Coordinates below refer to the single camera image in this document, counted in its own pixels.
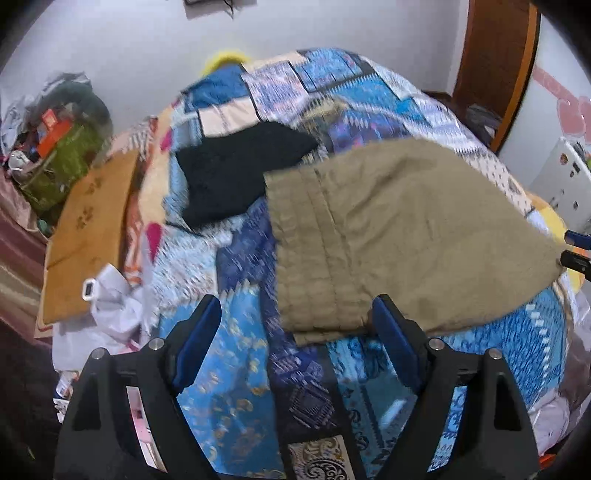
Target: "blue gripper pad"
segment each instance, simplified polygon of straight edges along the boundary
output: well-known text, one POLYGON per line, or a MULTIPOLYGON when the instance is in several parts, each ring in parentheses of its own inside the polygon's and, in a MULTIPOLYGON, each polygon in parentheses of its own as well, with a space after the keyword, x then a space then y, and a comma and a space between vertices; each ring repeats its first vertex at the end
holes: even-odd
POLYGON ((221 319, 220 301, 213 295, 205 295, 191 317, 178 322, 168 334, 167 372, 177 394, 195 382, 221 319))
POLYGON ((566 230, 564 233, 564 241, 569 245, 582 248, 583 250, 591 250, 591 236, 585 233, 577 233, 572 230, 566 230))
POLYGON ((398 378, 418 395, 427 378, 427 336, 415 322, 404 318, 387 295, 374 299, 372 323, 398 378))

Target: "wooden door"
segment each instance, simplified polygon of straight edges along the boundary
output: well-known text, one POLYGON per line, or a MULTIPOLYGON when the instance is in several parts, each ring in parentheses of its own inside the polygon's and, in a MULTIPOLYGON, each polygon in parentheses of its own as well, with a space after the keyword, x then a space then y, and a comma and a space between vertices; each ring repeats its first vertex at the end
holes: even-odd
POLYGON ((528 0, 470 0, 453 102, 460 111, 476 103, 503 119, 493 151, 502 144, 525 91, 538 27, 538 12, 528 0))

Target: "white wall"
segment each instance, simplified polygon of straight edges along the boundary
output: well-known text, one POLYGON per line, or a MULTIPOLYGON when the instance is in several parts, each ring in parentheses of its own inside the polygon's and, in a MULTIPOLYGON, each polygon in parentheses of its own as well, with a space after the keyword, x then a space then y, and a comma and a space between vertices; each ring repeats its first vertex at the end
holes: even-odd
POLYGON ((52 70, 84 70, 120 130, 158 113, 226 48, 264 59, 341 47, 445 91, 460 1, 243 0, 233 20, 182 0, 54 0, 0 73, 2 108, 37 93, 52 70))
MULTIPOLYGON (((540 24, 535 64, 551 74, 575 97, 591 98, 591 82, 583 66, 562 36, 544 17, 540 24)), ((561 135, 557 98, 538 82, 530 80, 499 157, 517 180, 528 187, 540 173, 561 135)))
POLYGON ((457 74, 460 73, 462 54, 464 53, 464 42, 466 40, 466 29, 468 26, 468 13, 470 11, 470 0, 460 0, 457 9, 456 40, 453 46, 452 65, 447 78, 446 92, 453 96, 456 88, 457 74))

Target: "bed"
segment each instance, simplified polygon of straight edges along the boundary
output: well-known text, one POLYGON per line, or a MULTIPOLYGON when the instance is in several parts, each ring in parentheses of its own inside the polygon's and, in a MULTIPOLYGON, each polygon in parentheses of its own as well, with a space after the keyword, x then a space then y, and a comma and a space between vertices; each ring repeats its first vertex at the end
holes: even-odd
MULTIPOLYGON (((496 183, 541 230, 544 218, 442 104, 400 75, 342 50, 226 66, 189 86, 153 124, 128 237, 134 238, 130 228, 162 225, 149 284, 157 335, 166 337, 205 294, 221 300, 221 326, 195 383, 178 397, 204 453, 216 472, 236 477, 373 478, 415 400, 384 347, 355 336, 298 348, 283 331, 275 240, 263 197, 244 215, 197 232, 182 219, 187 182, 174 152, 265 120, 314 136, 320 146, 303 159, 308 163, 388 138, 435 141, 496 183)), ((131 243, 135 251, 137 243, 131 243)), ((142 270, 134 262, 137 255, 128 255, 129 275, 142 270)), ((578 321, 571 280, 563 274, 516 311, 444 340, 466 352, 502 348, 527 407, 535 408, 564 379, 568 332, 578 321)), ((456 389, 432 468, 449 458, 464 395, 456 389)))

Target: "metal screw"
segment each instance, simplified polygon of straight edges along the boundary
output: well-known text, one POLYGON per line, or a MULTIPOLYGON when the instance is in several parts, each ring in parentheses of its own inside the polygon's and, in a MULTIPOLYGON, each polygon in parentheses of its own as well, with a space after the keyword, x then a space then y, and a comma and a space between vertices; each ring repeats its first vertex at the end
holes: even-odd
POLYGON ((494 360, 500 360, 501 358, 503 358, 503 352, 501 352, 498 348, 491 348, 490 350, 488 350, 488 354, 494 360))
POLYGON ((161 338, 152 338, 148 343, 148 347, 152 350, 160 350, 164 346, 164 340, 161 338))
POLYGON ((429 340, 429 347, 435 351, 439 351, 445 348, 445 343, 440 338, 432 338, 429 340))
POLYGON ((105 350, 102 347, 98 347, 95 348, 91 353, 90 356, 94 359, 94 360, 100 360, 101 358, 103 358, 103 356, 105 355, 107 350, 105 350))

